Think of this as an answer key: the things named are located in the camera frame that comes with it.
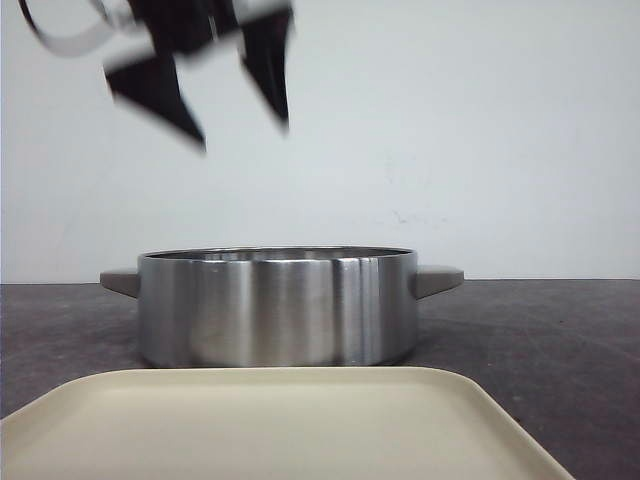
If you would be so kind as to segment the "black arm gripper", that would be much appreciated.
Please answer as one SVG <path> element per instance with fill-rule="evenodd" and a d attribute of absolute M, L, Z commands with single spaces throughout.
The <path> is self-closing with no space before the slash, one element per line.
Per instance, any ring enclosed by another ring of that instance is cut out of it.
<path fill-rule="evenodd" d="M 143 23 L 156 52 L 104 65 L 115 100 L 124 100 L 205 152 L 206 136 L 185 101 L 176 53 L 195 54 L 240 35 L 242 65 L 279 127 L 289 129 L 286 49 L 293 8 L 289 1 L 250 6 L 244 1 L 131 1 L 135 22 Z"/>

